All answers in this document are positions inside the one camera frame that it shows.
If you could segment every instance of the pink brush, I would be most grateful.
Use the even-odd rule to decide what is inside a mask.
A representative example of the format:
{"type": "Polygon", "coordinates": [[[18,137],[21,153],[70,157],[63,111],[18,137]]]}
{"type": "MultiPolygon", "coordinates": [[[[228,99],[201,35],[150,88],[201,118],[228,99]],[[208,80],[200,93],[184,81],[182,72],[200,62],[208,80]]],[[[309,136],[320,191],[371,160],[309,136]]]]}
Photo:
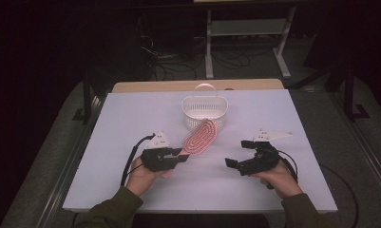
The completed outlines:
{"type": "MultiPolygon", "coordinates": [[[[194,129],[191,134],[184,139],[183,148],[180,155],[198,155],[204,152],[217,138],[218,128],[217,125],[210,121],[204,120],[194,129]]],[[[173,170],[169,170],[163,174],[164,178],[169,178],[173,170]]]]}

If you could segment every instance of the white tabletop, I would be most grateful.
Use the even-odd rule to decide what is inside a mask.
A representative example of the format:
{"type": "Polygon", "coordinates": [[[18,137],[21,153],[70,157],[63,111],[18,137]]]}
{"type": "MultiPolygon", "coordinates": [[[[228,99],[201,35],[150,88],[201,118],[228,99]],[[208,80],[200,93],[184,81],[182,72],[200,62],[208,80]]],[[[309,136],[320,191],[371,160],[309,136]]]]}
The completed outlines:
{"type": "MultiPolygon", "coordinates": [[[[190,95],[188,91],[108,94],[63,208],[85,212],[113,197],[132,147],[144,136],[163,131],[172,147],[181,147],[189,134],[181,102],[190,95]]],[[[271,142],[272,146],[294,158],[300,186],[319,212],[337,210],[288,90],[222,90],[219,95],[227,99],[229,108],[216,140],[202,154],[179,163],[169,179],[156,180],[142,195],[144,204],[139,212],[282,211],[275,191],[225,165],[225,158],[253,158],[255,151],[242,148],[240,141],[252,140],[261,128],[294,133],[271,142]]]]}

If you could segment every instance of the white basket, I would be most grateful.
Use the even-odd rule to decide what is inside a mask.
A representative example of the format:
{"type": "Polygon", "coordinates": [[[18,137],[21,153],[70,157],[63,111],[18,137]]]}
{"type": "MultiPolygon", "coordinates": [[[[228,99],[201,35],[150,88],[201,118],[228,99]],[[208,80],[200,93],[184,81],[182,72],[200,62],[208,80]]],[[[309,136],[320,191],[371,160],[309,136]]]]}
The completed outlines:
{"type": "Polygon", "coordinates": [[[193,90],[192,96],[184,98],[182,102],[186,126],[189,130],[194,130],[202,120],[208,119],[213,121],[217,126],[217,130],[220,131],[224,124],[228,102],[225,98],[218,96],[215,88],[215,96],[195,96],[195,91],[202,86],[214,88],[210,84],[197,85],[193,90]]]}

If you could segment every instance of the person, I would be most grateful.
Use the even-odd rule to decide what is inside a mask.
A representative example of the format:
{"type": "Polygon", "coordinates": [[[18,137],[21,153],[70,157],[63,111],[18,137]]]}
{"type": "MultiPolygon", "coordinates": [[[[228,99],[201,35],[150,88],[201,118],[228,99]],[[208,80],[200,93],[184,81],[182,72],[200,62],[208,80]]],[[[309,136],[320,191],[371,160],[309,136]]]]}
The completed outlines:
{"type": "MultiPolygon", "coordinates": [[[[127,185],[121,187],[112,199],[95,205],[75,227],[76,228],[128,228],[143,201],[143,194],[166,171],[152,172],[143,166],[141,158],[135,159],[131,167],[127,185]]],[[[314,208],[308,195],[291,176],[286,165],[280,161],[269,170],[250,175],[260,179],[261,183],[270,183],[282,198],[287,228],[334,228],[336,225],[320,215],[314,208]]]]}

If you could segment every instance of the green sleeve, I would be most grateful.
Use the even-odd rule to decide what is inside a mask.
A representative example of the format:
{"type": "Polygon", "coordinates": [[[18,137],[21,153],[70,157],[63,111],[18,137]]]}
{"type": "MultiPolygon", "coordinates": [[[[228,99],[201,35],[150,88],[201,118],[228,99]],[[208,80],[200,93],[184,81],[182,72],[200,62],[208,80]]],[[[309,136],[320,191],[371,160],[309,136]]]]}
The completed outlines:
{"type": "Polygon", "coordinates": [[[282,202],[288,228],[334,228],[329,219],[320,215],[306,194],[299,194],[282,202]]]}
{"type": "Polygon", "coordinates": [[[130,227],[134,214],[143,204],[143,201],[122,187],[116,195],[98,205],[95,205],[86,214],[86,217],[77,224],[76,228],[125,228],[130,227]]]}

